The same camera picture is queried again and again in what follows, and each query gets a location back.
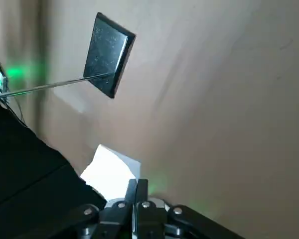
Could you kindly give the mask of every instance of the metal bolt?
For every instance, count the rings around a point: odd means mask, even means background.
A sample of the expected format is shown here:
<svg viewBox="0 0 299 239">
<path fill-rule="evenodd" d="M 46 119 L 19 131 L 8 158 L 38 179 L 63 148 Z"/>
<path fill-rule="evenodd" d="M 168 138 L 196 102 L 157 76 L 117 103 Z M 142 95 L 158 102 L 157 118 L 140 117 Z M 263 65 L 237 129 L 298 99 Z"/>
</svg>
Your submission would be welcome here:
<svg viewBox="0 0 299 239">
<path fill-rule="evenodd" d="M 143 208 L 149 208 L 150 207 L 150 203 L 149 202 L 143 202 L 142 206 L 143 206 Z"/>
<path fill-rule="evenodd" d="M 84 215 L 90 215 L 92 212 L 93 212 L 92 209 L 88 208 L 88 209 L 85 209 L 83 213 L 84 213 Z"/>
<path fill-rule="evenodd" d="M 89 235 L 89 234 L 90 234 L 90 229 L 89 229 L 89 228 L 83 228 L 82 234 L 83 234 L 84 236 Z"/>
<path fill-rule="evenodd" d="M 174 213 L 180 215 L 183 212 L 181 208 L 174 208 Z"/>
<path fill-rule="evenodd" d="M 119 207 L 119 208 L 123 208 L 123 207 L 125 207 L 125 203 L 119 203 L 119 204 L 118 204 L 118 207 Z"/>
<path fill-rule="evenodd" d="M 177 228 L 177 230 L 176 230 L 176 235 L 177 235 L 177 236 L 180 236 L 180 235 L 181 235 L 181 230 L 180 230 L 180 228 Z"/>
</svg>

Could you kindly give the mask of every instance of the metal rod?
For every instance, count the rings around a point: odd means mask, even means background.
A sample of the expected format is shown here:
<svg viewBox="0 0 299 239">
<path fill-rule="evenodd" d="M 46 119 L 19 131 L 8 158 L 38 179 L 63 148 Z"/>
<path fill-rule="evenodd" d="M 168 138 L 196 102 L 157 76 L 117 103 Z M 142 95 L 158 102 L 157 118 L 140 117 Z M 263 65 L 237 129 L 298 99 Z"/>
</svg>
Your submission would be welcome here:
<svg viewBox="0 0 299 239">
<path fill-rule="evenodd" d="M 114 73 L 104 73 L 104 74 L 99 74 L 99 75 L 96 75 L 96 76 L 79 78 L 79 79 L 76 79 L 76 80 L 69 80 L 69 81 L 52 83 L 52 84 L 48 84 L 48 85 L 44 85 L 44 86 L 37 86 L 37 87 L 34 87 L 32 89 L 24 89 L 24 90 L 13 91 L 13 92 L 4 92 L 4 93 L 0 94 L 0 98 L 10 97 L 10 96 L 17 96 L 17 95 L 23 95 L 23 94 L 30 93 L 30 92 L 33 92 L 33 91 L 40 91 L 40 90 L 54 88 L 54 87 L 59 87 L 59 86 L 66 86 L 66 85 L 70 85 L 70 84 L 74 84 L 74 83 L 79 83 L 79 82 L 83 82 L 83 81 L 89 81 L 89 80 L 94 80 L 94 79 L 101 79 L 101 78 L 110 76 L 112 74 L 114 74 Z"/>
</svg>

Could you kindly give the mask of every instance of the screw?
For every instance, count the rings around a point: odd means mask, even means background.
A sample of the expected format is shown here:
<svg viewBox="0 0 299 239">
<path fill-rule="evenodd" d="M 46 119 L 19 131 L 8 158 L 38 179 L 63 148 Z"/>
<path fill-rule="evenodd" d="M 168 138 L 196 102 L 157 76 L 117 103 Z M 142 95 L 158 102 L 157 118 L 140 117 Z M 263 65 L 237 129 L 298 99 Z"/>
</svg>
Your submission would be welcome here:
<svg viewBox="0 0 299 239">
<path fill-rule="evenodd" d="M 90 234 L 90 229 L 89 228 L 83 228 L 83 231 L 82 231 L 83 235 L 87 236 Z"/>
<path fill-rule="evenodd" d="M 119 204 L 118 204 L 118 207 L 119 207 L 119 208 L 123 208 L 123 207 L 125 207 L 125 203 L 119 203 Z"/>
<path fill-rule="evenodd" d="M 183 212 L 183 210 L 181 208 L 175 208 L 174 209 L 174 213 L 177 215 L 180 215 Z"/>
<path fill-rule="evenodd" d="M 92 209 L 88 208 L 84 210 L 84 215 L 90 215 L 92 213 Z"/>
<path fill-rule="evenodd" d="M 150 207 L 150 203 L 149 202 L 143 202 L 142 206 L 143 206 L 143 208 L 149 208 Z"/>
</svg>

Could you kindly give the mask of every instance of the thin metal wire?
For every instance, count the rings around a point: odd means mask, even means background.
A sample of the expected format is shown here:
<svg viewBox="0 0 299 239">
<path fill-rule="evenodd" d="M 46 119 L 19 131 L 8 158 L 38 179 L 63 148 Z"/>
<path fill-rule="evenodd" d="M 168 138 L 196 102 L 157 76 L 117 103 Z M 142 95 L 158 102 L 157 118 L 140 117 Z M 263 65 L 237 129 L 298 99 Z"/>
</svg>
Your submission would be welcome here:
<svg viewBox="0 0 299 239">
<path fill-rule="evenodd" d="M 28 128 L 28 126 L 26 126 L 25 122 L 24 122 L 24 118 L 23 118 L 23 113 L 22 113 L 22 109 L 21 109 L 21 105 L 18 102 L 18 100 L 16 99 L 16 97 L 14 96 L 14 99 L 19 107 L 20 110 L 20 114 L 21 114 L 21 119 L 16 115 L 16 113 L 13 111 L 13 109 L 9 106 L 9 103 L 7 100 L 4 99 L 0 99 L 0 102 L 6 107 L 6 109 L 17 119 L 17 121 L 24 127 Z"/>
<path fill-rule="evenodd" d="M 103 74 L 99 74 L 99 75 L 96 75 L 96 76 L 79 78 L 79 79 L 76 79 L 76 80 L 69 80 L 69 81 L 63 81 L 63 82 L 48 84 L 48 85 L 44 85 L 44 86 L 37 86 L 37 87 L 34 87 L 32 89 L 24 89 L 24 90 L 13 91 L 13 92 L 4 92 L 4 93 L 0 94 L 0 99 L 4 98 L 4 97 L 18 96 L 18 95 L 27 94 L 27 93 L 34 92 L 34 91 L 40 91 L 40 90 L 55 88 L 55 87 L 59 87 L 59 86 L 66 86 L 66 85 L 79 83 L 79 82 L 83 82 L 83 81 L 101 79 L 101 78 L 110 76 L 112 74 L 114 74 L 114 73 L 103 73 Z"/>
<path fill-rule="evenodd" d="M 24 122 L 24 117 L 23 117 L 23 112 L 22 112 L 22 109 L 21 109 L 20 102 L 18 101 L 18 99 L 16 98 L 16 96 L 13 96 L 13 98 L 14 98 L 14 100 L 15 100 L 15 102 L 16 102 L 18 108 L 19 108 L 19 111 L 20 111 L 20 117 L 21 117 L 20 120 L 21 120 L 23 123 L 25 123 L 25 122 Z"/>
</svg>

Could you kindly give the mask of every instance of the glossy black panel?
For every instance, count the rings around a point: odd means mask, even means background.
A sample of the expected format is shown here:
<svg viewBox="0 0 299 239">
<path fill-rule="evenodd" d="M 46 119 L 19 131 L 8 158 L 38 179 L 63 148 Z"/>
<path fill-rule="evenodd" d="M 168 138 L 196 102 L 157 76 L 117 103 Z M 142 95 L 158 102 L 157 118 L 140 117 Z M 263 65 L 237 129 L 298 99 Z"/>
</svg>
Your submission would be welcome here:
<svg viewBox="0 0 299 239">
<path fill-rule="evenodd" d="M 103 14 L 97 14 L 84 77 L 113 72 L 112 76 L 90 81 L 110 98 L 114 98 L 134 38 L 133 33 L 109 20 Z"/>
</svg>

